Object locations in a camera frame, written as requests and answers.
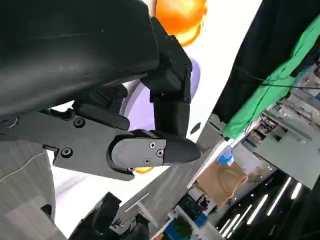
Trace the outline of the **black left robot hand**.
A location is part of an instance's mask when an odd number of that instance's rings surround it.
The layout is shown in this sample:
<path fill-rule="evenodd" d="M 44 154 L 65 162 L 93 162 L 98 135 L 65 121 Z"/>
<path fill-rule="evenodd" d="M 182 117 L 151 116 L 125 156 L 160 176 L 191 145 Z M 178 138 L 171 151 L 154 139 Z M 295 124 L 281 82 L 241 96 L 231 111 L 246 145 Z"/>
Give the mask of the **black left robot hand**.
<path fill-rule="evenodd" d="M 56 167 L 129 181 L 201 157 L 192 63 L 140 0 L 3 0 L 0 135 Z"/>

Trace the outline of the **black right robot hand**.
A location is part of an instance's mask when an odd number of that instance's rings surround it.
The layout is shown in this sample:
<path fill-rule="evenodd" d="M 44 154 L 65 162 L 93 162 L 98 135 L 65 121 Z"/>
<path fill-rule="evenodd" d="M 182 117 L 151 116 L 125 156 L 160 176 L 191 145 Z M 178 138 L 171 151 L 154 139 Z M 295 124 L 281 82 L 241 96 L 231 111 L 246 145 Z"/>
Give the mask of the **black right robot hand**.
<path fill-rule="evenodd" d="M 71 233 L 70 240 L 148 240 L 149 221 L 141 214 L 135 217 L 135 226 L 123 233 L 110 228 L 122 201 L 107 192 L 96 206 L 83 218 Z"/>

